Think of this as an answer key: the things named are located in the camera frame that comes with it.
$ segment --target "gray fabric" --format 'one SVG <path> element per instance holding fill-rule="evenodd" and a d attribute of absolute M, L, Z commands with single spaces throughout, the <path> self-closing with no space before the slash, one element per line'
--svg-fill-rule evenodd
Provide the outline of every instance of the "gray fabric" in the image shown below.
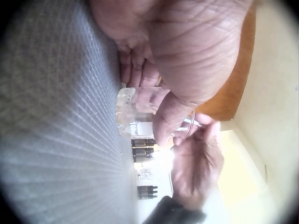
<path fill-rule="evenodd" d="M 78 0 L 27 5 L 1 49 L 0 181 L 29 223 L 133 223 L 117 50 Z"/>

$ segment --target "clear glass jar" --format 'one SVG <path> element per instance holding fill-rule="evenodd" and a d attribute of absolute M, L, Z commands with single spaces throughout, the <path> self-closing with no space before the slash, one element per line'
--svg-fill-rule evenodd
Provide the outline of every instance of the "clear glass jar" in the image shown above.
<path fill-rule="evenodd" d="M 169 92 L 162 87 L 123 88 L 118 92 L 116 121 L 121 136 L 131 139 L 153 139 L 152 121 L 162 100 Z M 172 137 L 186 138 L 200 124 L 190 117 L 172 134 Z"/>

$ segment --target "wooden surface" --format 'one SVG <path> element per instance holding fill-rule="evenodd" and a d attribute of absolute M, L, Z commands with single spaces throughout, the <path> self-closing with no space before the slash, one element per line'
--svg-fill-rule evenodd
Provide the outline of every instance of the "wooden surface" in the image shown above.
<path fill-rule="evenodd" d="M 208 114 L 220 121 L 231 120 L 235 116 L 251 65 L 255 36 L 255 15 L 255 5 L 252 5 L 243 23 L 239 55 L 230 77 L 212 99 L 196 108 L 196 112 Z"/>

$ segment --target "dark cuff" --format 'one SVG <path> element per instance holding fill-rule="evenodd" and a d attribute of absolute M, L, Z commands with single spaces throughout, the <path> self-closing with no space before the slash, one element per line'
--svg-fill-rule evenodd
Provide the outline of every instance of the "dark cuff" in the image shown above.
<path fill-rule="evenodd" d="M 185 209 L 169 196 L 165 196 L 143 224 L 196 224 L 203 223 L 206 215 L 201 210 Z"/>

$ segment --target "beige wall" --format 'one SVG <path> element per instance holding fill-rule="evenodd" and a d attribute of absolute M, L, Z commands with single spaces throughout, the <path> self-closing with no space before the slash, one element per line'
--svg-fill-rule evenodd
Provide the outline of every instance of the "beige wall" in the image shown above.
<path fill-rule="evenodd" d="M 234 118 L 266 164 L 279 208 L 298 193 L 298 25 L 291 22 L 271 1 L 257 8 L 252 64 Z"/>

